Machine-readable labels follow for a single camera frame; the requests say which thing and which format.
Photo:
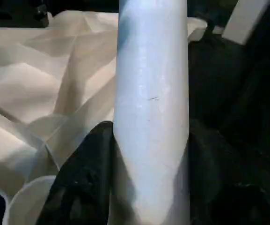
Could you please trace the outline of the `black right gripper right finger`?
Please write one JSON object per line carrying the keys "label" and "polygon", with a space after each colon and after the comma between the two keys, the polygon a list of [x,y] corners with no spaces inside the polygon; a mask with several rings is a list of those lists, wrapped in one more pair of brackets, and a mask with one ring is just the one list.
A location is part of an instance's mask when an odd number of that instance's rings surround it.
{"label": "black right gripper right finger", "polygon": [[270,160],[198,120],[188,152],[192,224],[270,225]]}

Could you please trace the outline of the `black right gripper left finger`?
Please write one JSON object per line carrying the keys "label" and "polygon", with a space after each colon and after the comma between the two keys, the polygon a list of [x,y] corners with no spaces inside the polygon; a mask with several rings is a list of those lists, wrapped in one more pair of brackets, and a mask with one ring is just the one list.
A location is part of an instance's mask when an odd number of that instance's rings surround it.
{"label": "black right gripper left finger", "polygon": [[36,224],[107,224],[114,143],[111,121],[85,136],[60,168]]}

